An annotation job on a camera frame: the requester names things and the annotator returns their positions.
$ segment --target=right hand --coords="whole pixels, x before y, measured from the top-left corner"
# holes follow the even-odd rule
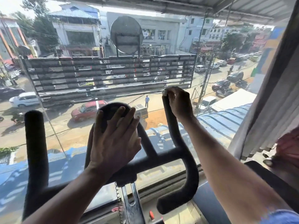
[[[188,92],[184,91],[180,87],[172,86],[165,89],[163,95],[168,95],[171,110],[182,124],[194,118],[190,95]]]

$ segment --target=metal grille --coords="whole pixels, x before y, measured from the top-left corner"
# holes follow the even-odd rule
[[[196,55],[24,59],[43,105],[191,87]]]

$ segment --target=blue sleeve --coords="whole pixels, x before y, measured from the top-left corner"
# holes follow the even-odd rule
[[[299,215],[294,211],[277,210],[263,218],[260,224],[299,224]]]

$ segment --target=red car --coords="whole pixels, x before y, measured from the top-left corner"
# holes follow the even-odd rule
[[[98,102],[99,102],[99,108],[107,104],[107,102],[103,100]],[[96,101],[85,103],[81,107],[76,108],[71,112],[72,119],[75,120],[76,122],[82,122],[87,118],[95,116],[96,114],[97,114]]]

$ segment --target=person standing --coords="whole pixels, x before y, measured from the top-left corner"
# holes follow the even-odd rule
[[[146,107],[146,108],[149,107],[149,101],[150,101],[150,98],[149,98],[148,95],[147,95],[147,97],[145,98],[145,107]]]

